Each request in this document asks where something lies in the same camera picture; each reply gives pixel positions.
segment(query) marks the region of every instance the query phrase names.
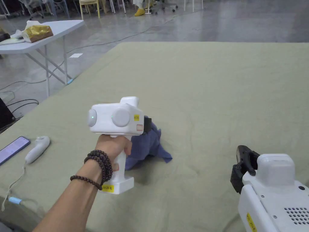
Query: phone screen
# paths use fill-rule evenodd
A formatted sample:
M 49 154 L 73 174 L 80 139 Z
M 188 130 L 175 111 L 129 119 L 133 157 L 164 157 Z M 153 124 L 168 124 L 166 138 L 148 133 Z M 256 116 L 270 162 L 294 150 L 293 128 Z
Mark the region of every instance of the phone screen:
M 30 141 L 24 137 L 19 137 L 14 142 L 7 145 L 0 151 L 0 165 L 10 159 L 13 155 L 24 149 L 30 144 Z

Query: forearm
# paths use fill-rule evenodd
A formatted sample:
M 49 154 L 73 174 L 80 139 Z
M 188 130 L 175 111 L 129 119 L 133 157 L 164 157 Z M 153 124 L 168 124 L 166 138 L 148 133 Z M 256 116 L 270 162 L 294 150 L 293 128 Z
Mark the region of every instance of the forearm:
M 102 170 L 94 160 L 88 160 L 76 175 L 87 177 L 97 183 L 102 181 Z M 86 181 L 72 180 L 34 232 L 85 231 L 97 191 L 97 187 Z

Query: dark bead bracelet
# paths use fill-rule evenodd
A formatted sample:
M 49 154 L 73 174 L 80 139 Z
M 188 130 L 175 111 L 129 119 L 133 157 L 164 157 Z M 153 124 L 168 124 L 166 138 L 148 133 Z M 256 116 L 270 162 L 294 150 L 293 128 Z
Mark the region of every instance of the dark bead bracelet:
M 107 154 L 101 150 L 93 150 L 88 154 L 88 157 L 93 156 L 100 158 L 100 160 L 103 162 L 105 166 L 106 181 L 110 180 L 112 178 L 113 168 Z
M 106 180 L 105 166 L 104 166 L 102 160 L 97 156 L 87 156 L 84 160 L 84 163 L 86 163 L 90 159 L 97 161 L 99 163 L 100 168 L 102 169 L 102 181 L 101 181 L 101 185 L 102 185 L 104 182 L 107 181 Z
M 79 179 L 79 180 L 87 181 L 88 183 L 93 184 L 94 186 L 96 186 L 99 190 L 103 189 L 100 184 L 98 184 L 97 182 L 94 182 L 93 180 L 90 180 L 90 179 L 88 179 L 86 177 L 77 176 L 77 175 L 71 176 L 70 180 L 72 181 L 74 179 Z

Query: round gray button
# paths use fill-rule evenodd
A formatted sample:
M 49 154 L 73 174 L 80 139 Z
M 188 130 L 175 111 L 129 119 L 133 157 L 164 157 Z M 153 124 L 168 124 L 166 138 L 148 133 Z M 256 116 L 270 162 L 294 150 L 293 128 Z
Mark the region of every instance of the round gray button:
M 91 109 L 88 112 L 88 119 L 87 119 L 88 126 L 93 127 L 96 123 L 96 111 Z
M 130 114 L 125 109 L 118 109 L 113 113 L 112 121 L 118 127 L 125 127 L 130 121 Z

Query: blue cloth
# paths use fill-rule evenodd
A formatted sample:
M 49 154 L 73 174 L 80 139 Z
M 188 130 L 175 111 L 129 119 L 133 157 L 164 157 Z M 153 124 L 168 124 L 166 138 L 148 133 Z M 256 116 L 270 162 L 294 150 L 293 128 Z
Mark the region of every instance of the blue cloth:
M 142 135 L 133 136 L 131 155 L 125 161 L 125 169 L 129 170 L 146 156 L 163 158 L 166 163 L 172 160 L 170 153 L 164 150 L 160 144 L 161 130 L 151 123 L 151 131 Z

